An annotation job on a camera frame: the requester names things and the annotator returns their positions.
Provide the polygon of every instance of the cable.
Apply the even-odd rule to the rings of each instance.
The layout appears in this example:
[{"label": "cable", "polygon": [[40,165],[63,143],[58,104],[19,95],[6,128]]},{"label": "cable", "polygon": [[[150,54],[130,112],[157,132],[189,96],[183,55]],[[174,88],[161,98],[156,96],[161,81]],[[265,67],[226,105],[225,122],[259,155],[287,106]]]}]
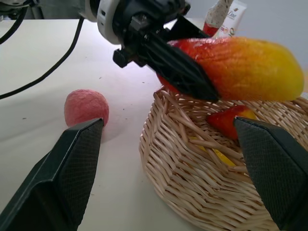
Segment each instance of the cable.
[{"label": "cable", "polygon": [[33,87],[34,85],[36,85],[36,84],[40,83],[41,81],[43,81],[44,79],[46,79],[52,72],[54,72],[68,58],[68,56],[74,50],[74,48],[77,44],[80,32],[81,32],[83,21],[84,21],[84,18],[80,17],[72,45],[70,46],[68,51],[65,53],[65,55],[52,68],[50,68],[45,74],[43,74],[40,78],[34,80],[33,82],[28,83],[28,84],[24,85],[23,87],[18,88],[16,90],[13,90],[11,92],[8,92],[6,94],[0,95],[0,100],[8,98],[8,97],[13,96],[13,95],[16,95],[16,94],[18,94],[18,93],[20,93],[24,90],[27,90],[30,87]]},{"label": "cable", "polygon": [[8,32],[5,33],[5,35],[3,35],[0,38],[0,44],[4,43],[6,40],[8,40],[16,32],[16,30],[19,28],[19,26],[23,22],[23,20],[24,20],[24,18],[26,16],[27,10],[28,10],[28,7],[23,7],[20,10],[18,18],[14,22],[13,26],[8,30]]}]

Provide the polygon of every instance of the wicker basket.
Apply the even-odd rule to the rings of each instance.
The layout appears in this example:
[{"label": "wicker basket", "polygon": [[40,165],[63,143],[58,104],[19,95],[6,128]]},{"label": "wicker basket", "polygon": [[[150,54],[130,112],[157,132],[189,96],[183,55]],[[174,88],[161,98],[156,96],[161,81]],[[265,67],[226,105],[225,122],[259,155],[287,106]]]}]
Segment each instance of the wicker basket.
[{"label": "wicker basket", "polygon": [[[239,145],[208,126],[206,116],[245,104],[308,150],[308,101],[218,102],[166,91],[154,103],[140,141],[143,169],[157,194],[182,218],[207,231],[278,230],[245,167]],[[235,166],[215,153],[219,150]]]}]

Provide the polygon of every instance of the pink toy fruit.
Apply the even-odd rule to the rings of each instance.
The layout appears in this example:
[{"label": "pink toy fruit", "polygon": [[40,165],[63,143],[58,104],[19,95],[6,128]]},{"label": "pink toy fruit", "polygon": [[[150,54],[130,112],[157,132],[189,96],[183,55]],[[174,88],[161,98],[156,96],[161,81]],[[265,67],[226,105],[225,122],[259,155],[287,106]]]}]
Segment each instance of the pink toy fruit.
[{"label": "pink toy fruit", "polygon": [[64,117],[69,127],[96,118],[103,118],[106,126],[109,118],[109,105],[105,97],[96,91],[76,90],[66,98]]}]

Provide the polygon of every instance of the table surface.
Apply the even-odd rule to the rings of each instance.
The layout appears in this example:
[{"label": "table surface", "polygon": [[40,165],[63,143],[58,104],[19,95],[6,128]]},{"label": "table surface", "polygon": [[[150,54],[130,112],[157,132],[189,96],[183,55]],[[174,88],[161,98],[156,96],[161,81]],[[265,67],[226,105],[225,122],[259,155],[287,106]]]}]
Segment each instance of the table surface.
[{"label": "table surface", "polygon": [[[0,36],[11,25],[0,23]],[[69,48],[76,26],[77,20],[24,21],[0,46],[0,94],[33,81],[54,65]],[[115,49],[96,24],[85,21],[72,55],[53,74],[0,101],[0,212],[67,128],[67,95],[92,89],[107,98],[110,120],[79,231],[199,231],[160,200],[142,173],[139,137],[160,84],[147,67],[119,68],[112,61]]]}]

